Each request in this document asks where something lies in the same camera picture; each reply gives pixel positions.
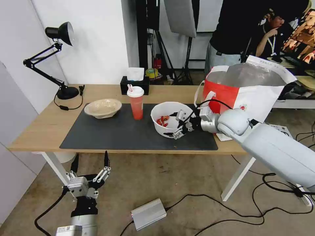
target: person's hand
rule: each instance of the person's hand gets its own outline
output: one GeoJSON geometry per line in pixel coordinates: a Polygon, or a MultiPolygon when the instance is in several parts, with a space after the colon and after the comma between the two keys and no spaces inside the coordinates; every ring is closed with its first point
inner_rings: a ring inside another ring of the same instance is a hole
{"type": "Polygon", "coordinates": [[[265,36],[270,38],[271,36],[277,35],[278,34],[277,29],[278,28],[274,28],[274,29],[270,30],[268,33],[265,34],[265,36]]]}

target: white table leg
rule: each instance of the white table leg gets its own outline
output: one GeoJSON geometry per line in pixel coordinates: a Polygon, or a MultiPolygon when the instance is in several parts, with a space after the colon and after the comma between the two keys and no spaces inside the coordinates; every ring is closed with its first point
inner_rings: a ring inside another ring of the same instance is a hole
{"type": "Polygon", "coordinates": [[[41,152],[47,163],[50,165],[50,167],[53,169],[53,171],[57,174],[57,176],[62,181],[63,185],[67,186],[69,183],[69,180],[66,176],[66,170],[56,157],[56,155],[53,152],[41,152]]]}
{"type": "Polygon", "coordinates": [[[230,180],[230,182],[227,184],[227,186],[223,190],[223,192],[221,194],[222,201],[225,202],[229,199],[229,197],[234,192],[237,185],[239,185],[239,183],[241,182],[242,178],[245,176],[247,171],[251,168],[251,166],[253,165],[255,160],[256,159],[254,157],[249,157],[249,156],[244,158],[244,160],[240,164],[238,170],[235,172],[232,179],[230,180]]]}

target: red cup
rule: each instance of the red cup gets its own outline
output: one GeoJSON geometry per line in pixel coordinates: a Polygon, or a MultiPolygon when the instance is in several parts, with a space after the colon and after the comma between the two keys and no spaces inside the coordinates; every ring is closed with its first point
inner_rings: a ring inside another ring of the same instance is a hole
{"type": "Polygon", "coordinates": [[[134,86],[128,90],[127,95],[130,97],[130,105],[132,114],[135,120],[141,120],[143,118],[143,94],[144,90],[141,87],[134,86]]]}

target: tissue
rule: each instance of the tissue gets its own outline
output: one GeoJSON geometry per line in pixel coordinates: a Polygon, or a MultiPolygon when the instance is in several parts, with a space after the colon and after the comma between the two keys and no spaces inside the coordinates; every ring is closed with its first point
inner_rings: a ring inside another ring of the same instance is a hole
{"type": "Polygon", "coordinates": [[[129,67],[127,69],[127,80],[142,81],[144,77],[144,68],[129,67]]]}

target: bag handle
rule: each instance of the bag handle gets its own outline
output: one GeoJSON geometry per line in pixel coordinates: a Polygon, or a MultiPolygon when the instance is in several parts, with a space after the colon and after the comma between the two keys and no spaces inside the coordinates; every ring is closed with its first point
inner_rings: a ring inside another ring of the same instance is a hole
{"type": "Polygon", "coordinates": [[[197,101],[197,97],[198,97],[199,90],[200,90],[200,87],[201,87],[202,83],[204,84],[204,80],[201,81],[201,83],[199,84],[199,86],[198,86],[198,88],[197,88],[197,90],[195,92],[195,98],[194,98],[194,105],[195,105],[195,107],[197,107],[196,101],[197,101]]]}
{"type": "MultiPolygon", "coordinates": [[[[198,97],[199,90],[200,90],[200,87],[201,87],[202,83],[205,84],[205,81],[204,80],[201,81],[201,83],[199,84],[199,86],[198,86],[198,88],[196,90],[196,93],[195,93],[195,97],[194,97],[194,105],[195,105],[195,107],[197,107],[196,101],[197,101],[197,97],[198,97]]],[[[213,92],[213,91],[210,91],[208,93],[208,95],[207,95],[205,100],[210,100],[213,96],[216,96],[216,93],[213,92]]],[[[202,104],[202,107],[208,106],[208,105],[209,105],[209,102],[202,104]]]]}

